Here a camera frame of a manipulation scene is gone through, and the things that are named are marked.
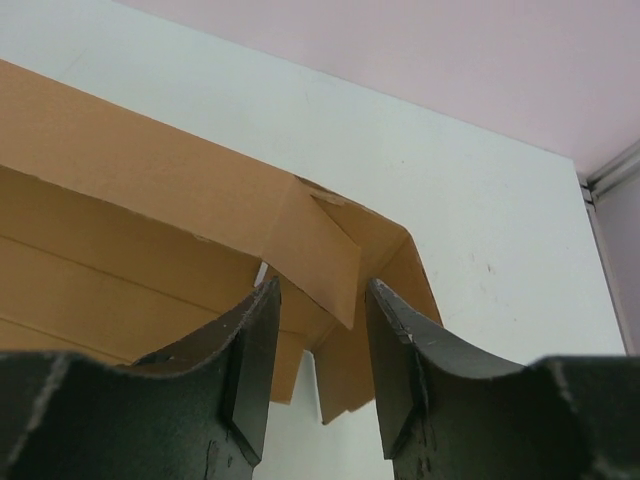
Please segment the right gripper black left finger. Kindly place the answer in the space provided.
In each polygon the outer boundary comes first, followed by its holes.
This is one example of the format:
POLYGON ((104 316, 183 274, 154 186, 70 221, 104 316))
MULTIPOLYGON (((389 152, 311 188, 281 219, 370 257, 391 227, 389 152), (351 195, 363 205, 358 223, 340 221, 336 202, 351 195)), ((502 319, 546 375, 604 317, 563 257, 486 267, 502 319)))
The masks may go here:
POLYGON ((1 355, 5 479, 249 479, 261 462, 278 280, 129 366, 71 351, 1 355))

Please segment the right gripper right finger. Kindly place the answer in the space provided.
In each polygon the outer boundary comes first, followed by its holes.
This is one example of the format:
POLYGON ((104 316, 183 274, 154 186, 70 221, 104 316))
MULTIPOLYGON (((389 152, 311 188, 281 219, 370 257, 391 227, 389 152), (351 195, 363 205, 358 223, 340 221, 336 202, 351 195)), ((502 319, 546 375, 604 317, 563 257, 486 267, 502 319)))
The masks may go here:
POLYGON ((635 479, 639 360, 520 365, 413 309, 380 280, 366 320, 383 454, 398 479, 635 479))

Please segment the cardboard box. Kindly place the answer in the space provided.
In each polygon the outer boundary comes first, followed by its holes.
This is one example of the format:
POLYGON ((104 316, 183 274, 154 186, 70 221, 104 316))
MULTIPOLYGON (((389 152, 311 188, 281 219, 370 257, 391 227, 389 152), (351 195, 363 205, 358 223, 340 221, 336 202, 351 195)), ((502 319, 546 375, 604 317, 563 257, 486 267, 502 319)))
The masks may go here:
POLYGON ((1 65, 1 345, 109 363, 158 350, 278 277, 271 398, 305 352, 330 422, 374 396, 365 290, 440 317, 410 233, 309 180, 1 65))

